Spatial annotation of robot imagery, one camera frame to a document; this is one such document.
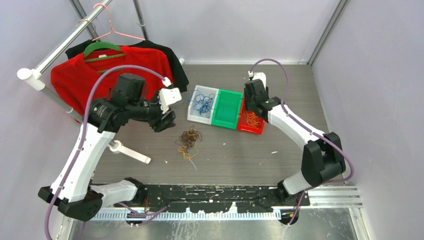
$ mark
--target plastic bin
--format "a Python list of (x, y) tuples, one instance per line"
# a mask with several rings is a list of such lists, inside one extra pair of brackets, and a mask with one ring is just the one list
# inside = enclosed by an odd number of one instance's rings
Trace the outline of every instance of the plastic bin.
[(213, 109), (212, 125), (236, 129), (243, 93), (220, 89)]
[[(191, 100), (190, 100), (190, 104), (188, 105), (187, 120), (211, 125), (212, 116), (214, 115), (215, 103), (217, 102), (219, 91), (220, 90), (217, 88), (196, 85), (193, 91), (193, 96), (191, 97)], [(198, 110), (195, 110), (195, 105), (196, 105), (195, 98), (200, 93), (205, 95), (206, 97), (209, 97), (211, 94), (215, 94), (210, 112), (205, 112), (200, 114)]]
[(265, 120), (260, 119), (259, 125), (254, 126), (252, 124), (248, 124), (248, 115), (247, 114), (255, 114), (252, 111), (246, 111), (245, 110), (245, 98), (243, 97), (243, 100), (241, 102), (241, 110), (240, 110), (240, 116), (238, 117), (238, 123), (237, 123), (237, 130), (253, 133), (253, 134), (262, 134), (262, 131), (264, 130), (265, 126)]

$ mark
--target blue string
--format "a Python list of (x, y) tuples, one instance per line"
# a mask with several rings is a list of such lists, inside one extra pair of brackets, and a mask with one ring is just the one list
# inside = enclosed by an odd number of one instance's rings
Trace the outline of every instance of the blue string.
[(197, 94), (194, 97), (193, 109), (195, 111), (198, 111), (200, 116), (202, 116), (202, 114), (205, 114), (205, 113), (210, 113), (212, 109), (212, 105), (214, 104), (215, 93), (211, 93), (209, 94), (209, 96), (205, 96), (199, 90), (194, 90), (193, 93), (196, 91), (199, 92), (199, 94)]

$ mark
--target white enclosure wall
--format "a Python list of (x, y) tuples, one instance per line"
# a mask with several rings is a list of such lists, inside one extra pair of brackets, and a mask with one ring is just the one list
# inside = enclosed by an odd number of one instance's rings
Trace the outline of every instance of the white enclosure wall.
[[(17, 78), (35, 68), (78, 23), (68, 1), (4, 1), (0, 9), (0, 239), (45, 239), (48, 204), (37, 197), (65, 165), (78, 124), (41, 92)], [(76, 41), (87, 39), (85, 32)], [(53, 65), (65, 61), (61, 56)], [(50, 69), (42, 77), (50, 82)], [(58, 231), (53, 210), (50, 232)]]
[[(89, 12), (97, 0), (82, 1)], [(262, 58), (306, 63), (338, 0), (139, 0), (150, 40), (172, 48), (186, 63), (254, 63)], [(109, 9), (116, 30), (142, 37), (131, 0)], [(109, 31), (106, 13), (95, 21)], [(138, 42), (116, 34), (105, 41)]]
[(424, 1), (350, 1), (313, 65), (377, 240), (422, 239)]

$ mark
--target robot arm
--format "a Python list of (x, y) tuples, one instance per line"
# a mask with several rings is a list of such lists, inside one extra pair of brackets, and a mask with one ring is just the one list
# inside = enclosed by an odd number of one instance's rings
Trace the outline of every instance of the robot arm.
[(342, 148), (340, 138), (334, 132), (325, 134), (296, 116), (288, 107), (282, 108), (278, 97), (269, 98), (268, 88), (264, 84), (265, 74), (258, 72), (252, 80), (245, 83), (244, 104), (247, 111), (254, 112), (259, 118), (276, 126), (287, 134), (300, 149), (303, 149), (301, 170), (280, 181), (277, 194), (281, 200), (290, 195), (307, 190), (336, 177), (346, 170), (343, 156), (323, 140), (312, 135), (319, 134)]
[[(143, 85), (144, 81), (139, 76), (120, 75), (110, 98), (98, 98), (91, 103), (86, 140), (54, 203), (65, 216), (88, 221), (100, 208), (124, 201), (140, 203), (146, 198), (144, 185), (133, 178), (100, 186), (89, 185), (105, 148), (129, 119), (148, 122), (155, 132), (175, 126), (175, 113), (169, 105), (182, 99), (179, 89), (171, 86), (162, 88), (151, 100), (145, 100), (140, 98)], [(78, 140), (81, 139), (82, 132), (83, 125)], [(79, 151), (78, 146), (76, 143), (65, 167), (51, 186), (39, 190), (38, 196), (47, 203), (51, 202), (60, 187), (75, 152)]]

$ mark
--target wooden tabletop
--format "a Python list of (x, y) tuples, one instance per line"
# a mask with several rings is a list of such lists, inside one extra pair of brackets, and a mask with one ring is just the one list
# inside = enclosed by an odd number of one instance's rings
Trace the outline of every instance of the wooden tabletop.
[[(123, 154), (105, 150), (95, 170), (95, 183), (114, 183), (133, 177), (145, 184), (276, 185), (300, 170), (302, 149), (269, 123), (262, 135), (192, 122), (187, 111), (196, 85), (243, 92), (250, 65), (184, 65), (190, 84), (182, 101), (172, 109), (176, 126), (155, 133), (145, 122), (130, 121), (116, 140), (151, 157), (144, 164)], [(285, 103), (300, 118), (328, 133), (312, 69), (308, 65), (286, 65), (290, 85)], [(286, 80), (277, 65), (259, 65), (266, 74), (269, 96), (282, 97)], [(194, 125), (203, 141), (199, 154), (184, 160), (175, 141)]]

